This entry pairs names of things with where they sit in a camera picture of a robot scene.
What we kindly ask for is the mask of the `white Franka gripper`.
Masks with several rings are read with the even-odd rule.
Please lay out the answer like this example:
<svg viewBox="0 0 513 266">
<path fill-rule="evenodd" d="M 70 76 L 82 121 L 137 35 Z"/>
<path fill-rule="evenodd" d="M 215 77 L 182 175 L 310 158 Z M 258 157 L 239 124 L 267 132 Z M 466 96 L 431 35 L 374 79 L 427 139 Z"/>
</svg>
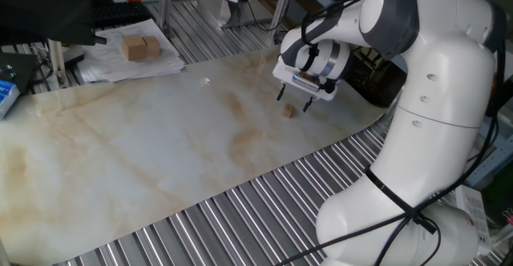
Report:
<svg viewBox="0 0 513 266">
<path fill-rule="evenodd" d="M 286 84 L 294 86 L 302 91 L 309 93 L 311 96 L 303 106 L 302 111 L 305 113 L 313 103 L 313 98 L 331 101 L 337 93 L 337 85 L 339 74 L 332 74 L 332 68 L 329 66 L 320 73 L 315 71 L 302 71 L 301 69 L 288 66 L 284 63 L 283 58 L 279 55 L 277 64 L 273 70 L 273 76 L 281 80 L 281 88 L 277 96 L 280 101 L 286 88 Z"/>
</svg>

